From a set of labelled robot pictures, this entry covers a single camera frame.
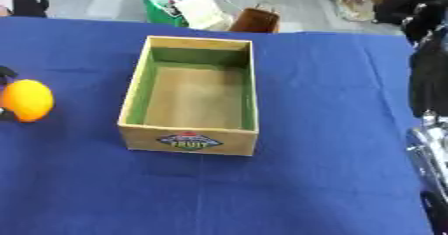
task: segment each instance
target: open wooden crate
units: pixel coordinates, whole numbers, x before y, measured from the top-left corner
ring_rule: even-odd
[[[118,125],[129,149],[253,154],[252,42],[149,36]]]

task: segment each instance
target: fruit logo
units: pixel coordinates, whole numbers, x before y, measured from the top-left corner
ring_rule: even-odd
[[[210,139],[203,135],[198,135],[194,132],[184,132],[178,135],[164,136],[157,139],[157,141],[187,151],[197,151],[213,146],[222,145],[221,142]]]

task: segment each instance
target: table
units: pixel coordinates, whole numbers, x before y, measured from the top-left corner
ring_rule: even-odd
[[[0,35],[0,65],[56,99],[38,123],[0,123],[1,234],[430,234],[401,37],[32,18]],[[116,119],[147,35],[254,41],[254,157],[125,149]]]

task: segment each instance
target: brown box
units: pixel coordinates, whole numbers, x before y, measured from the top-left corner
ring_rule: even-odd
[[[253,154],[252,42],[149,36],[118,126],[129,149]]]

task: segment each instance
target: gray floor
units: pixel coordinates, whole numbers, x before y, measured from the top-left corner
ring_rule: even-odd
[[[141,0],[50,0],[49,15],[56,18],[145,21]],[[281,15],[280,30],[344,31],[399,34],[396,27],[348,22],[337,16],[332,0],[217,0],[220,7],[236,16],[241,8],[268,2]]]

